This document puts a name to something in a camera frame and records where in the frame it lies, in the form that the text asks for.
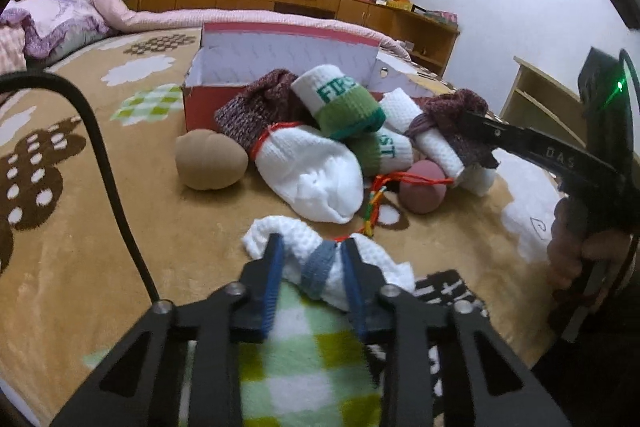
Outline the person right hand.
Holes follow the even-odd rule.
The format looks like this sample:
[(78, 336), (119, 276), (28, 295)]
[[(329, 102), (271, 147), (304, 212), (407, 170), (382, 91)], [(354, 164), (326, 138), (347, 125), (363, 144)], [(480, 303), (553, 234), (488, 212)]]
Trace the person right hand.
[(551, 241), (547, 247), (550, 284), (555, 291), (567, 291), (582, 273), (586, 261), (605, 261), (608, 272), (599, 293), (599, 298), (603, 299), (620, 273), (631, 235), (618, 230), (605, 230), (590, 236), (576, 234), (568, 225), (573, 218), (578, 218), (579, 210), (580, 203), (571, 198), (562, 199), (555, 206)]

